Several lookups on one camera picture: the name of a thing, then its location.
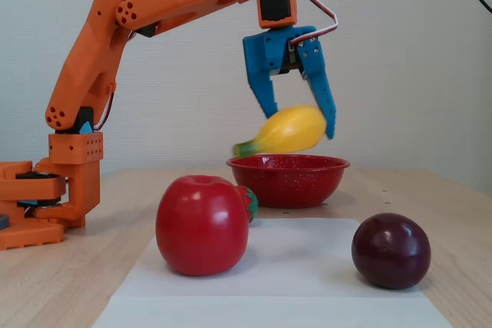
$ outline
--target yellow squash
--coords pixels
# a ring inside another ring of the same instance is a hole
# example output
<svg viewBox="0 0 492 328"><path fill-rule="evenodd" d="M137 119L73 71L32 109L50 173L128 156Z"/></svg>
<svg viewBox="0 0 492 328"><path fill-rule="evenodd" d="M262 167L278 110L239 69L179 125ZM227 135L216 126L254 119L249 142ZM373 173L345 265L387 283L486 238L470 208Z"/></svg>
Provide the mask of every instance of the yellow squash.
<svg viewBox="0 0 492 328"><path fill-rule="evenodd" d="M272 115L258 135L234 146L235 157L259 153L286 154L316 146L326 132L327 122L312 105L285 108Z"/></svg>

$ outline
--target red bowl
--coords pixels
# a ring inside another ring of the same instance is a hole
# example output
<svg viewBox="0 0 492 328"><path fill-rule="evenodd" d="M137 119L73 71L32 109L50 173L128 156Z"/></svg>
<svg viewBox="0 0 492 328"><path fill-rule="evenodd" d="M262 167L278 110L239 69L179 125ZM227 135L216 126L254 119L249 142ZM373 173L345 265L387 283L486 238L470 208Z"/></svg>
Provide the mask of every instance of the red bowl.
<svg viewBox="0 0 492 328"><path fill-rule="evenodd" d="M227 161L238 185L249 187L262 207L299 209L322 205L350 163L302 154L253 155Z"/></svg>

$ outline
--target white wall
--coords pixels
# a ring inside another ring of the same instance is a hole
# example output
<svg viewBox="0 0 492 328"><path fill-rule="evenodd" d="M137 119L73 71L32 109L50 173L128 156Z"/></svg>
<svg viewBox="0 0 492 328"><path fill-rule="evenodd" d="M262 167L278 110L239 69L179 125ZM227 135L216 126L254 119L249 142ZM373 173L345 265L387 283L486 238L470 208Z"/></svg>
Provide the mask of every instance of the white wall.
<svg viewBox="0 0 492 328"><path fill-rule="evenodd" d="M427 168L492 192L492 15L477 0L322 1L341 22L322 38L338 119L335 139L313 152ZM45 106L91 2L2 0L0 160L46 155ZM256 134L264 117L241 47L260 31L255 6L128 45L104 172L223 164ZM329 22L305 0L299 12L299 25ZM297 73L275 81L281 107L314 102Z"/></svg>

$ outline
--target orange robotic arm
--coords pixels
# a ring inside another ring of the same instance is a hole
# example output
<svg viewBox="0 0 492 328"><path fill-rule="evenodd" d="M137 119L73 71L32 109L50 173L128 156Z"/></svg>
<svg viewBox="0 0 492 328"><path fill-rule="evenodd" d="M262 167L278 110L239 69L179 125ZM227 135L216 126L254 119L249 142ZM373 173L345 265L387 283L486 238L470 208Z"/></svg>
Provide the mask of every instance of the orange robotic arm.
<svg viewBox="0 0 492 328"><path fill-rule="evenodd" d="M48 138L49 156L34 167L30 161L0 163L0 214L10 218L8 227L0 227L0 250L60 242L67 227L83 226L85 215L99 204L103 135L95 132L94 123L101 120L115 92L121 56L131 36L152 37L246 1L93 1L45 112L55 130ZM271 8L277 5L274 0L265 2L258 0L262 28L296 23L295 0L288 0L287 12L284 5L284 15L273 18ZM65 179L68 201L59 204Z"/></svg>

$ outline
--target robotic arm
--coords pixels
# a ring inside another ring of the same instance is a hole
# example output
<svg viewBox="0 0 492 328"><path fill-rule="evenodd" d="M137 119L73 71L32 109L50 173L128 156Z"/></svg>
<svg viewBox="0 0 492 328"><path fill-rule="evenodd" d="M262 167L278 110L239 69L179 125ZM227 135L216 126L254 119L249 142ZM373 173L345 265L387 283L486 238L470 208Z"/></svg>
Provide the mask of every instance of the robotic arm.
<svg viewBox="0 0 492 328"><path fill-rule="evenodd" d="M248 0L94 0L87 20L63 64L45 112L55 133L49 156L0 163L0 250L61 242L68 227L85 225L100 201L99 132L111 108L124 48L137 34L154 37L212 12ZM319 1L311 0L336 21ZM266 29L243 40L251 90L265 116L277 112L272 75L298 69L334 136L335 106L317 37L323 30L297 23L296 0L257 0L258 22ZM60 204L68 183L68 201Z"/></svg>

